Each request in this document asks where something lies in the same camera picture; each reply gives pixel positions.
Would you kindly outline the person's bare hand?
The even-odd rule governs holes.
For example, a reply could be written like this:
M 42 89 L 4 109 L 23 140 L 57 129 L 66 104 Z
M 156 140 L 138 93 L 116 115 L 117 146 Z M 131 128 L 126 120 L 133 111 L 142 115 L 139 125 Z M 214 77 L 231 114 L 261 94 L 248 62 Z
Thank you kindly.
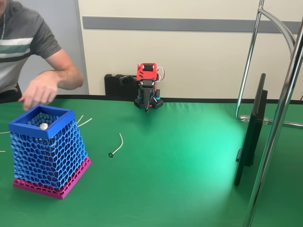
M 28 111 L 39 104 L 49 104 L 52 102 L 58 91 L 58 78 L 47 71 L 33 79 L 25 93 L 18 100 L 23 103 L 23 110 Z

